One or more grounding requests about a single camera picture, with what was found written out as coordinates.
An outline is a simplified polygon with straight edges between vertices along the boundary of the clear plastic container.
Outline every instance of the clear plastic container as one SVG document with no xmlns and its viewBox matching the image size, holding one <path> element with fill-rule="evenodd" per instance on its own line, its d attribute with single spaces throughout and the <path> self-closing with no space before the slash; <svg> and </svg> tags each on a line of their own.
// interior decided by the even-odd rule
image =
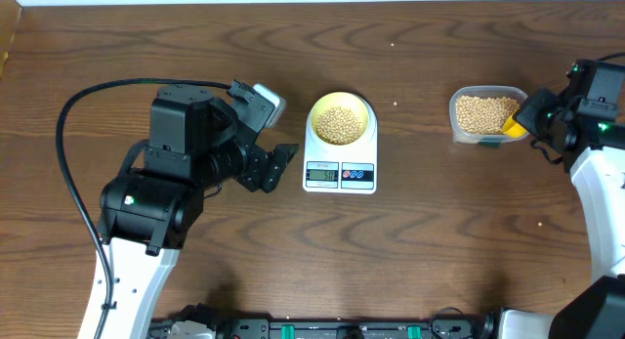
<svg viewBox="0 0 625 339">
<path fill-rule="evenodd" d="M 501 144 L 509 143 L 513 141 L 519 141 L 525 139 L 528 134 L 521 136 L 520 138 L 510 138 L 506 135 L 482 135 L 467 133 L 460 127 L 458 123 L 458 117 L 456 116 L 456 101 L 461 96 L 479 97 L 482 99 L 487 98 L 502 98 L 507 97 L 517 100 L 522 104 L 527 95 L 525 92 L 510 86 L 469 86 L 462 88 L 451 97 L 449 101 L 449 118 L 451 119 L 451 129 L 453 130 L 453 141 L 457 143 L 477 144 L 477 143 L 489 143 L 489 144 Z"/>
</svg>

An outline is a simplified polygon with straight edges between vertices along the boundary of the wooden table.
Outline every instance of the wooden table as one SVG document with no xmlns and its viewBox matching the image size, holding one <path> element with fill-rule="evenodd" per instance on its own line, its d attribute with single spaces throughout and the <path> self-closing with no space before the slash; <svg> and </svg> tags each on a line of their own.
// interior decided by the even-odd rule
<svg viewBox="0 0 625 339">
<path fill-rule="evenodd" d="M 571 62 L 623 45 L 623 1 L 27 8 L 0 81 L 0 336 L 77 333 L 95 252 L 54 127 L 74 93 L 132 77 L 263 82 L 288 102 L 265 148 L 303 144 L 309 109 L 336 90 L 366 96 L 380 127 L 371 196 L 304 192 L 303 152 L 271 194 L 227 182 L 156 316 L 198 302 L 277 318 L 554 313 L 590 282 L 569 176 L 528 140 L 454 144 L 448 101 L 469 85 L 557 90 Z M 96 220 L 155 92 L 100 92 L 69 116 L 69 164 Z"/>
</svg>

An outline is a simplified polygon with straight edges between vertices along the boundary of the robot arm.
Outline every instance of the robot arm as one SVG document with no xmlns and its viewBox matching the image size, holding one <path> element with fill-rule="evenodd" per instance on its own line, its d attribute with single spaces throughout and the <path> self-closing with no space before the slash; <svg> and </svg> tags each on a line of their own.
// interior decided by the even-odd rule
<svg viewBox="0 0 625 339">
<path fill-rule="evenodd" d="M 559 95 L 541 89 L 515 119 L 562 155 L 586 219 L 593 285 L 557 315 L 505 311 L 499 339 L 625 335 L 625 127 L 615 123 L 625 66 L 578 60 Z"/>
<path fill-rule="evenodd" d="M 211 196 L 204 191 L 221 189 L 234 178 L 250 191 L 271 192 L 296 154 L 297 145 L 278 145 L 271 152 L 256 145 L 260 132 L 273 127 L 284 110 L 284 100 L 260 84 L 223 86 L 234 99 L 231 106 L 202 86 L 174 83 L 159 89 L 149 142 L 130 149 L 101 196 L 104 259 L 98 255 L 79 338 L 147 338 L 160 291 Z M 145 167 L 132 169 L 141 151 Z"/>
<path fill-rule="evenodd" d="M 586 148 L 570 175 L 584 209 L 592 282 L 625 275 L 625 150 Z"/>
</svg>

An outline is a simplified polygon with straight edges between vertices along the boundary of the soybean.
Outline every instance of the soybean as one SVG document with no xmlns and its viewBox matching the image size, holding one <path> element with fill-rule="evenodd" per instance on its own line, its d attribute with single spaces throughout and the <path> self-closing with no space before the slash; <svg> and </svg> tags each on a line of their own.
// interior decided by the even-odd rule
<svg viewBox="0 0 625 339">
<path fill-rule="evenodd" d="M 461 96 L 456 101 L 456 117 L 460 127 L 472 134 L 498 135 L 506 119 L 519 109 L 515 99 Z"/>
<path fill-rule="evenodd" d="M 346 145 L 356 141 L 361 133 L 361 124 L 349 108 L 334 106 L 317 119 L 316 133 L 326 143 Z"/>
</svg>

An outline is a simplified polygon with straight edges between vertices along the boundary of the digital kitchen scale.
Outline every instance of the digital kitchen scale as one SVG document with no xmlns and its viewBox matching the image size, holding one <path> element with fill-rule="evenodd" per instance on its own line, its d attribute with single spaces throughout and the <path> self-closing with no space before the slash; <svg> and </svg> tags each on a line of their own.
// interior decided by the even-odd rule
<svg viewBox="0 0 625 339">
<path fill-rule="evenodd" d="M 348 108 L 360 121 L 362 134 L 351 144 L 333 145 L 316 133 L 318 118 L 328 109 Z M 303 187 L 310 192 L 373 193 L 378 180 L 378 122 L 371 106 L 349 93 L 322 97 L 306 123 Z"/>
</svg>

